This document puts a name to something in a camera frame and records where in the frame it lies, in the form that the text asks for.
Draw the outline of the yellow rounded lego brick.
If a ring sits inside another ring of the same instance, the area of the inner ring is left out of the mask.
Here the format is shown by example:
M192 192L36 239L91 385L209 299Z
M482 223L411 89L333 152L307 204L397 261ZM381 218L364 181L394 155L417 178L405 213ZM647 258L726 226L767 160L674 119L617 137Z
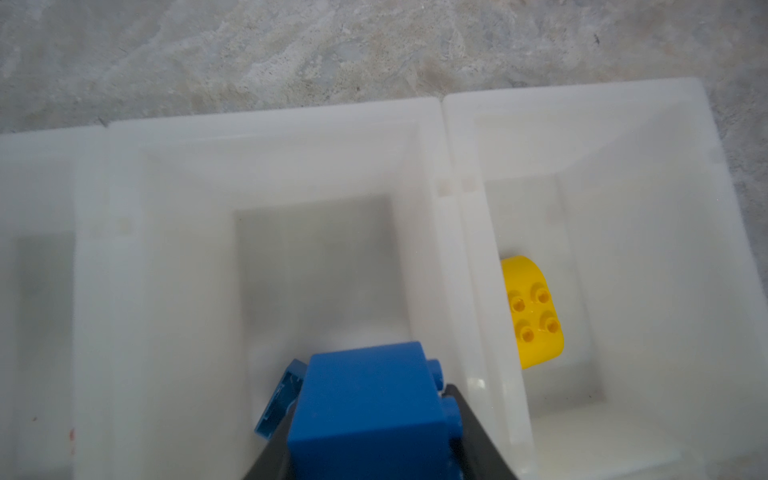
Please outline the yellow rounded lego brick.
M542 271L525 256L503 259L501 269L521 368L557 358L565 337Z

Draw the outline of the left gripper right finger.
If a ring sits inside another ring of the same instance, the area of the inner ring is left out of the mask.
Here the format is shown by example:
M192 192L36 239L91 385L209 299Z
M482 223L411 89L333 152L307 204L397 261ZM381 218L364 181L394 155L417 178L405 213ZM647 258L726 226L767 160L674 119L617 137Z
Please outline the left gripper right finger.
M461 436L450 440L455 478L517 480L460 390L448 384L442 399L458 411L461 422Z

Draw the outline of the blue lego brick tall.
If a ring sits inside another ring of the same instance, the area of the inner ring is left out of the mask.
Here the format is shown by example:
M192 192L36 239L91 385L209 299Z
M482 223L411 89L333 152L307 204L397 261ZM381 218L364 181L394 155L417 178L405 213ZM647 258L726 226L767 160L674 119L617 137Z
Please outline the blue lego brick tall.
M416 341L315 354L287 436L298 479L459 479L458 404Z

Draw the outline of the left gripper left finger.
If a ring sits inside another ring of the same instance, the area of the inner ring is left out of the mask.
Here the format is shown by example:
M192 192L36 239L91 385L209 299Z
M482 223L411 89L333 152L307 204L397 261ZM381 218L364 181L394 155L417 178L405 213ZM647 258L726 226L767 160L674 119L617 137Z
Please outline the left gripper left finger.
M294 480L296 478L287 446L292 419L292 413L284 417L253 466L243 477L244 480Z

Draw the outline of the blue square lego brick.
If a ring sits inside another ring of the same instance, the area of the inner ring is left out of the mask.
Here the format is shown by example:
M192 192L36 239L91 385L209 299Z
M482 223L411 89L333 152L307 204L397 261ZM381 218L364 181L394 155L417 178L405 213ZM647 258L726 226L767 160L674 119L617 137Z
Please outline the blue square lego brick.
M270 440L280 423L287 416L290 407L298 399L307 364L294 359L286 367L273 394L254 429L255 433Z

